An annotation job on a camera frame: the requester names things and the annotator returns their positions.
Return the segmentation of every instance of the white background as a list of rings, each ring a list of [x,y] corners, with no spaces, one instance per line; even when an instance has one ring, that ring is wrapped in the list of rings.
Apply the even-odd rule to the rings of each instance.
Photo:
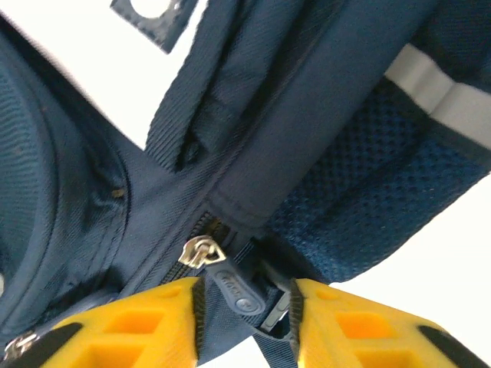
[[[143,148],[153,113],[189,51],[206,0],[199,0],[171,55],[117,17],[109,4],[110,0],[0,0],[0,10]],[[151,12],[151,5],[140,9]],[[382,264],[335,287],[434,320],[491,363],[490,219],[488,177]],[[231,366],[267,367],[252,340],[203,367]]]

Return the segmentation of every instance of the zipper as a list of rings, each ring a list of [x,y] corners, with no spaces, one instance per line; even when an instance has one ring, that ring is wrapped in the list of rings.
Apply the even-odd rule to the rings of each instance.
[[[266,297],[228,257],[224,249],[230,230],[206,212],[191,231],[179,260],[171,267],[162,284],[184,278],[195,270],[204,271],[222,292],[226,303],[237,314],[255,316],[265,311]]]

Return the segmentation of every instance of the metal zipper pull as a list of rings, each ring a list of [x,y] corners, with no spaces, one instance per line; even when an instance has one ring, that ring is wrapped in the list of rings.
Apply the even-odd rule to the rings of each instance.
[[[189,240],[179,263],[199,269],[203,265],[208,275],[221,290],[229,307],[238,314],[255,316],[265,310],[265,297],[246,279],[237,264],[227,258],[211,236],[197,236]]]
[[[23,353],[31,349],[33,343],[38,341],[39,336],[33,331],[26,332],[16,337],[5,348],[4,360],[14,360],[19,358]]]
[[[32,331],[23,333],[8,343],[7,347],[5,348],[3,360],[10,361],[19,358],[22,354],[31,349],[32,345],[36,341],[41,339],[44,335],[50,332],[54,326],[63,320],[73,316],[74,314],[82,313],[92,308],[99,307],[100,305],[105,305],[111,301],[115,301],[118,299],[118,296],[119,293],[111,289],[103,289],[90,294],[81,301],[78,301],[76,304],[69,307],[63,313],[60,313],[52,320],[37,326]]]

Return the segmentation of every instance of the navy blue backpack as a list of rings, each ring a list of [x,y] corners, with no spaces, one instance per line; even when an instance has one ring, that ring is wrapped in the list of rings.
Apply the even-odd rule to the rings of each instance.
[[[112,6],[169,51],[178,3]],[[487,175],[490,93],[489,0],[209,0],[142,151],[2,19],[0,343],[199,274],[199,363],[254,336],[296,366],[289,280],[353,278]]]

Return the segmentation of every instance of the gray reflective stripe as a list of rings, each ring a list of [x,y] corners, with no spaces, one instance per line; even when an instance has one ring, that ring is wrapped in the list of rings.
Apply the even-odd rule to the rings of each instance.
[[[491,94],[455,82],[411,45],[385,76],[436,121],[491,150]]]

